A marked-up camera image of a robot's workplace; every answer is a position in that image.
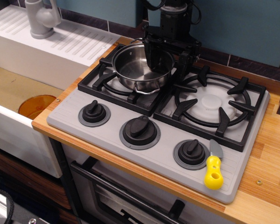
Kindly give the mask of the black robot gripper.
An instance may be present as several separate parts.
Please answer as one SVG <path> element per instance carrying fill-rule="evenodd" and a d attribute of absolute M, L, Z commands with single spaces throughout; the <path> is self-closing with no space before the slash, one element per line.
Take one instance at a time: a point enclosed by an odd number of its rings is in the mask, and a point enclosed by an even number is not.
<path fill-rule="evenodd" d="M 145 25 L 143 43 L 150 70 L 160 63 L 161 50 L 179 56 L 177 64 L 177 82 L 189 73 L 192 64 L 200 57 L 201 42 L 193 38 L 190 26 L 201 21 L 201 11 L 192 0 L 162 0 L 154 6 L 143 0 L 142 4 L 150 11 L 160 10 L 159 26 Z"/>

